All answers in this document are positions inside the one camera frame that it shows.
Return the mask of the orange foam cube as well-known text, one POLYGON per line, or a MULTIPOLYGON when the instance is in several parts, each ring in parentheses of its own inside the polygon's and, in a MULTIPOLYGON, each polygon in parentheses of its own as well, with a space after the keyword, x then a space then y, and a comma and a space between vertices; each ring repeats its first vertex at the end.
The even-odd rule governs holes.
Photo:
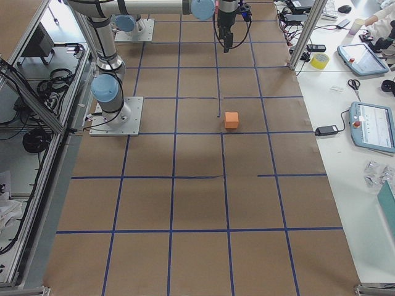
POLYGON ((239 126, 238 112, 225 112, 225 129, 236 130, 239 126))

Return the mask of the black handheld remote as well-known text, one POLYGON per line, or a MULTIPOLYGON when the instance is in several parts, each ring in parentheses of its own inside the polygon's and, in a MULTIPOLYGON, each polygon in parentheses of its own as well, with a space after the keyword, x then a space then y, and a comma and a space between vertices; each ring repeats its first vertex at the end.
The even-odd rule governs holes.
POLYGON ((308 44, 306 49, 309 52, 325 52, 326 46, 324 44, 308 44))

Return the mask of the yellow tape roll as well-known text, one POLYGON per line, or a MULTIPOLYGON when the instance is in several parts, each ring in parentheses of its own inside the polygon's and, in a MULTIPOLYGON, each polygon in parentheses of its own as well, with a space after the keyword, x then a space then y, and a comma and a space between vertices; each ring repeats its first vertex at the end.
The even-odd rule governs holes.
POLYGON ((313 55, 313 58, 312 58, 310 64, 313 68, 323 70, 327 66, 329 61, 330 61, 330 58, 328 55, 318 52, 313 55))

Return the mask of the black computer mouse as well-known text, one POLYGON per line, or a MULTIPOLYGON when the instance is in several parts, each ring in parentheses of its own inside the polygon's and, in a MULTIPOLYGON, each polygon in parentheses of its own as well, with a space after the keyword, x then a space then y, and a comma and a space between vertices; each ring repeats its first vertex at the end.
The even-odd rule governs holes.
POLYGON ((338 12, 342 14, 349 14, 352 10, 350 5, 343 5, 338 8, 338 12))

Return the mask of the pale purple plastic cup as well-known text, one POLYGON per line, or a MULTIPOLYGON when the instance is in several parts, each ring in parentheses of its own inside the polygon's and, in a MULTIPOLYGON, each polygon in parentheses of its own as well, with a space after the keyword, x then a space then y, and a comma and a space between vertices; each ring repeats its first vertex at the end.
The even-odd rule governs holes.
POLYGON ((365 20, 361 18, 356 18, 349 29, 349 34, 355 36, 359 30, 365 25, 365 20))

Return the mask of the black power adapter brick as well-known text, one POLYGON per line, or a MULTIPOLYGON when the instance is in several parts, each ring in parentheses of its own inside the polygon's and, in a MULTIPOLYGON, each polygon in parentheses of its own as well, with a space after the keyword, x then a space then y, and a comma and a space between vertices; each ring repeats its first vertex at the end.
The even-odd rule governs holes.
POLYGON ((316 136, 332 136, 337 133, 339 133, 339 129, 336 125, 319 126, 314 131, 316 136))

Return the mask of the far blue teach pendant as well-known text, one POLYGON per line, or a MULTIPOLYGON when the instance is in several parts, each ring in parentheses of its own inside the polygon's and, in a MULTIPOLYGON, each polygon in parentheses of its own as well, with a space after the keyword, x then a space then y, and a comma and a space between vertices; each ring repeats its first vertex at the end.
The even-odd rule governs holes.
POLYGON ((337 47, 337 53, 343 62, 357 76, 385 74, 389 68, 384 61, 365 44, 346 44, 337 47))

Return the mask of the blue teach pendant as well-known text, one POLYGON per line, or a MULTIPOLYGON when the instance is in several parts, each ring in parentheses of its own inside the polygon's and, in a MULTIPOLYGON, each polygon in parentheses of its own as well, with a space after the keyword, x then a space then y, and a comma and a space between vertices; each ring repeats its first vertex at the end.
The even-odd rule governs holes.
POLYGON ((384 61, 365 44, 346 44, 337 47, 337 53, 343 62, 357 76, 385 74, 389 68, 384 61))
POLYGON ((391 108, 353 102, 349 108, 351 138, 356 146, 394 153, 394 119, 391 108))

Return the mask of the brown paper table mat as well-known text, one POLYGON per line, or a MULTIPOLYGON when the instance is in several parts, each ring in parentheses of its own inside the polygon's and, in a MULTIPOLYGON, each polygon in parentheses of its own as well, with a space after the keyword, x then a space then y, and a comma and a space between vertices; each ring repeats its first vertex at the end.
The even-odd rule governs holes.
POLYGON ((156 15, 119 44, 136 137, 78 149, 44 276, 52 295, 352 295, 358 282, 271 1, 223 53, 212 24, 156 15), (238 112, 238 129, 225 129, 238 112))

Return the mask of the near blue teach pendant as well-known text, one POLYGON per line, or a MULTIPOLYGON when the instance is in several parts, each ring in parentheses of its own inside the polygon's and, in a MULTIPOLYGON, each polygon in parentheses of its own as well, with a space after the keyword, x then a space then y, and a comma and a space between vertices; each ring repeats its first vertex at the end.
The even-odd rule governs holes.
POLYGON ((351 138, 356 146, 394 153, 394 119, 391 108, 353 102, 349 108, 351 138))

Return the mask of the black box on shelf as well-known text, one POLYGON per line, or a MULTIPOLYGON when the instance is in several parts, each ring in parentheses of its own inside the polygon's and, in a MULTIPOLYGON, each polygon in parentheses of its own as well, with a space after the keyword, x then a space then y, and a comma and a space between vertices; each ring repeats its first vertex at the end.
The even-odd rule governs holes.
POLYGON ((21 57, 38 57, 45 65, 49 65, 54 55, 54 42, 40 22, 32 34, 21 57))

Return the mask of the clear plastic parts bags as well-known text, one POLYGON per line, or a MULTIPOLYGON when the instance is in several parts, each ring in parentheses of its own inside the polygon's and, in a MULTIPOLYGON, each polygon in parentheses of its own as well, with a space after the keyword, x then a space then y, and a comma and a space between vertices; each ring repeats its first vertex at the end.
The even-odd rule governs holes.
POLYGON ((388 183, 394 189, 394 167, 370 160, 364 169, 364 180, 367 187, 379 188, 388 183))

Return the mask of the teal box corner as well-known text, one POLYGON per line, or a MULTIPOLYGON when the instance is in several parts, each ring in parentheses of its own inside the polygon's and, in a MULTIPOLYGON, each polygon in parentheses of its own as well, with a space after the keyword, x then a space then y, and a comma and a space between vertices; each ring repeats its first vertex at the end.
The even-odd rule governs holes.
POLYGON ((395 232, 395 201, 390 184, 385 181, 377 195, 378 202, 385 216, 391 236, 394 238, 395 232))

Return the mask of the aluminium frame post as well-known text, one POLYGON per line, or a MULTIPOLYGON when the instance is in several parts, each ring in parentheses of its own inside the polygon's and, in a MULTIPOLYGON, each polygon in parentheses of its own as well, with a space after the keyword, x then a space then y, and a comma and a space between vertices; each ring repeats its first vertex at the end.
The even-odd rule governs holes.
POLYGON ((301 58, 301 55, 306 48, 307 42, 318 22, 320 19, 320 16, 322 14, 322 11, 326 5, 327 0, 317 0, 314 1, 314 4, 310 10, 309 16, 307 18, 307 21, 302 29, 301 35, 297 41, 296 47, 294 48, 293 54, 290 58, 289 61, 289 68, 291 70, 296 69, 296 65, 299 62, 299 59, 301 58))

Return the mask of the black handled scissors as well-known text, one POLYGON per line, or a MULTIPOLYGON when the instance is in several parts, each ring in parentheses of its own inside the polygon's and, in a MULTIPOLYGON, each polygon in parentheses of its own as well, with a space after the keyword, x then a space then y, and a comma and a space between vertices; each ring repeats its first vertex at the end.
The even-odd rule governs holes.
POLYGON ((361 102, 361 98, 359 95, 360 81, 357 79, 350 79, 347 81, 347 84, 354 90, 358 101, 361 102))

